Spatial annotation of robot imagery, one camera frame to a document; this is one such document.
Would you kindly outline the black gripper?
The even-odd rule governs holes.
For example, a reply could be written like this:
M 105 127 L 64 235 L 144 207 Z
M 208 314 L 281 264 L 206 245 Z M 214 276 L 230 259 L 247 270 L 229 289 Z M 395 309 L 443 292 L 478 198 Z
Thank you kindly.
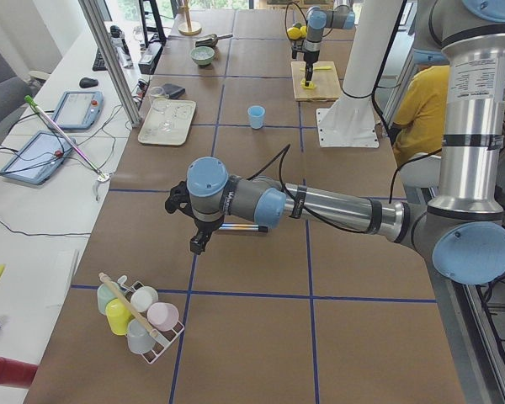
M 217 231 L 217 228 L 198 229 L 197 233 L 189 241 L 190 252 L 196 255 L 202 254 L 205 251 L 214 231 Z
M 313 64 L 307 62 L 305 65 L 305 80 L 311 80 L 312 74 L 313 74 Z

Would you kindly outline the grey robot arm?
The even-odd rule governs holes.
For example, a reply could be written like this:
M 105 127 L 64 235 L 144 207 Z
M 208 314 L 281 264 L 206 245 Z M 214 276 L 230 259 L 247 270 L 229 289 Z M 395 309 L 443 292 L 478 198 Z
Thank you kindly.
M 324 29 L 353 28 L 355 20 L 353 3 L 353 1 L 334 1 L 333 10 L 312 7 L 307 12 L 307 34 L 303 42 L 306 86 L 311 82 L 313 65 L 319 58 Z
M 421 1 L 414 49 L 420 64 L 449 62 L 446 124 L 441 146 L 414 152 L 398 175 L 413 187 L 437 187 L 435 197 L 426 205 L 381 202 L 261 174 L 245 179 L 202 157 L 187 172 L 185 211 L 198 229 L 191 251 L 202 253 L 229 215 L 267 228 L 289 216 L 382 235 L 461 284 L 504 274 L 503 209 L 494 188 L 503 144 L 505 1 Z

